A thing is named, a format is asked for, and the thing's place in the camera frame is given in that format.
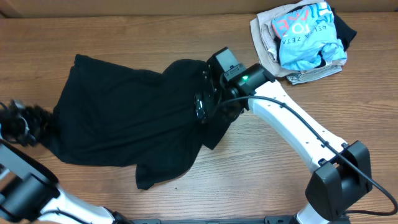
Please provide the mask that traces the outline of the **black t-shirt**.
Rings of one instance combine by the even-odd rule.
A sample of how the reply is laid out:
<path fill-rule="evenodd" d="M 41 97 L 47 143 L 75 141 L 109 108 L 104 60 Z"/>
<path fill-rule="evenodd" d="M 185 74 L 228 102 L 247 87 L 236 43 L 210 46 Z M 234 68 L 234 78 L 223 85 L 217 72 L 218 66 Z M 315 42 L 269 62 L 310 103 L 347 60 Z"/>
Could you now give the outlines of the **black t-shirt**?
<path fill-rule="evenodd" d="M 177 178 L 231 124 L 212 130 L 197 120 L 205 68 L 185 59 L 157 73 L 78 54 L 41 143 L 69 164 L 134 165 L 139 189 Z"/>

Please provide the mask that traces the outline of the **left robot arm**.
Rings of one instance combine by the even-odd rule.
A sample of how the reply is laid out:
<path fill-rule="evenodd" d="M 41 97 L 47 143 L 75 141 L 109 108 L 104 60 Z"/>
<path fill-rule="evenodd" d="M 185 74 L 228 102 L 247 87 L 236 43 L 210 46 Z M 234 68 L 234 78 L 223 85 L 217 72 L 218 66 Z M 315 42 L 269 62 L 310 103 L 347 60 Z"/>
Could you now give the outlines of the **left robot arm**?
<path fill-rule="evenodd" d="M 88 204 L 64 191 L 57 177 L 41 163 L 18 150 L 15 143 L 34 146 L 45 132 L 50 113 L 12 100 L 1 109 L 1 218 L 54 223 L 129 223 L 105 207 Z"/>

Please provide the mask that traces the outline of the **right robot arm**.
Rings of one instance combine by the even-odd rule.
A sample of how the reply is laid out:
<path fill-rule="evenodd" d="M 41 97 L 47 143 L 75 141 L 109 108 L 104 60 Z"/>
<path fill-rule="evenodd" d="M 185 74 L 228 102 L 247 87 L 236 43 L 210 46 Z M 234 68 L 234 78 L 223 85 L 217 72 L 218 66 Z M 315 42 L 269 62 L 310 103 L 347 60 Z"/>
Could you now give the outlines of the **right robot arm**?
<path fill-rule="evenodd" d="M 215 130 L 251 111 L 290 144 L 312 175 L 307 205 L 292 216 L 266 217 L 265 223 L 349 223 L 350 206 L 372 190 L 368 148 L 361 141 L 348 144 L 317 123 L 262 65 L 245 67 L 227 47 L 207 65 L 212 92 L 196 95 L 198 119 Z"/>

